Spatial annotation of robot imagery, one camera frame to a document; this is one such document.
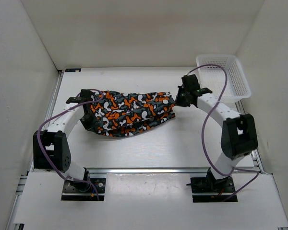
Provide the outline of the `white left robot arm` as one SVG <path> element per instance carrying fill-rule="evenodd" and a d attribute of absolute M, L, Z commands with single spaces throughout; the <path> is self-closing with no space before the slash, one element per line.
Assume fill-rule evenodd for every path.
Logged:
<path fill-rule="evenodd" d="M 55 171 L 63 180 L 74 183 L 81 192 L 89 190 L 88 170 L 72 160 L 68 136 L 86 113 L 90 103 L 66 104 L 64 110 L 46 120 L 33 134 L 33 164 L 37 169 Z"/>

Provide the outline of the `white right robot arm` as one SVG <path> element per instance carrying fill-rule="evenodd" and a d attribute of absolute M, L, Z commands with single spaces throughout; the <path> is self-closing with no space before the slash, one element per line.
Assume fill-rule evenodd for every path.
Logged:
<path fill-rule="evenodd" d="M 220 102 L 208 88 L 189 91 L 184 86 L 179 86 L 176 105 L 181 107 L 194 105 L 207 113 L 201 129 L 203 151 L 210 164 L 206 187 L 216 192 L 223 186 L 223 179 L 231 176 L 237 164 L 258 148 L 254 117 L 250 114 L 242 115 L 230 109 Z M 204 140 L 205 127 L 209 118 L 216 121 L 222 128 L 220 141 L 222 152 L 215 163 L 209 158 Z"/>

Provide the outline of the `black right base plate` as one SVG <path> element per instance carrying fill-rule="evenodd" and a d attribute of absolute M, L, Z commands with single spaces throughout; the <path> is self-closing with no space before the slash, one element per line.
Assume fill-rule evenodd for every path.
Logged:
<path fill-rule="evenodd" d="M 186 185 L 191 187 L 194 203 L 238 202 L 237 195 L 231 196 L 236 192 L 232 177 L 221 179 L 213 187 L 205 177 L 191 177 Z"/>

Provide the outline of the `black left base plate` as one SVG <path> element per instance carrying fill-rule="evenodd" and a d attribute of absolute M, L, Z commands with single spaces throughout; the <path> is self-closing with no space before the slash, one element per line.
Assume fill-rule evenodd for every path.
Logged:
<path fill-rule="evenodd" d="M 106 178 L 91 178 L 91 183 L 96 187 L 96 191 L 93 187 L 86 183 L 78 183 L 72 181 L 64 181 L 61 200 L 62 201 L 104 201 Z"/>

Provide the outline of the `orange camouflage shorts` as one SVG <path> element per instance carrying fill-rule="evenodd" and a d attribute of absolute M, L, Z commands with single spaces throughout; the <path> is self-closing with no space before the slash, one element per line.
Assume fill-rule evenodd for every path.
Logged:
<path fill-rule="evenodd" d="M 175 118 L 175 101 L 169 92 L 104 91 L 103 95 L 88 110 L 92 121 L 87 130 L 98 135 L 133 136 Z"/>

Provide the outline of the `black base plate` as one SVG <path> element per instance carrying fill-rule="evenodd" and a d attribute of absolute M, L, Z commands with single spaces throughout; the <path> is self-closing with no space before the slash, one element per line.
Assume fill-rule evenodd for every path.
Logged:
<path fill-rule="evenodd" d="M 186 185 L 191 187 L 194 203 L 238 202 L 237 195 L 231 196 L 236 192 L 232 177 L 221 179 L 213 187 L 205 177 L 191 177 Z"/>
<path fill-rule="evenodd" d="M 61 200 L 62 201 L 104 201 L 106 178 L 91 178 L 91 183 L 96 187 L 96 191 L 93 187 L 86 183 L 78 183 L 72 181 L 64 181 Z"/>

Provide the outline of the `white plastic basket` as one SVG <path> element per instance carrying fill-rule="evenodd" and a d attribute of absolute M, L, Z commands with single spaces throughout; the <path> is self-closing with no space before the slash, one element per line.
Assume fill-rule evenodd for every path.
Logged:
<path fill-rule="evenodd" d="M 251 90 L 243 68 L 234 55 L 206 54 L 196 57 L 200 85 L 209 88 L 219 97 L 224 86 L 221 102 L 234 104 L 251 96 Z"/>

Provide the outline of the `aluminium table frame rail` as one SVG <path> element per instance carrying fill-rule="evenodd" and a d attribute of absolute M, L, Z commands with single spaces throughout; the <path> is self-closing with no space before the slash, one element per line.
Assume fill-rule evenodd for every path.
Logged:
<path fill-rule="evenodd" d="M 104 201 L 63 201 L 63 180 L 31 170 L 13 222 L 23 230 L 278 230 L 288 227 L 273 176 L 235 173 L 233 203 L 194 203 L 191 177 L 204 176 L 205 113 L 175 108 L 176 117 L 131 138 L 72 130 L 72 160 L 106 177 Z"/>

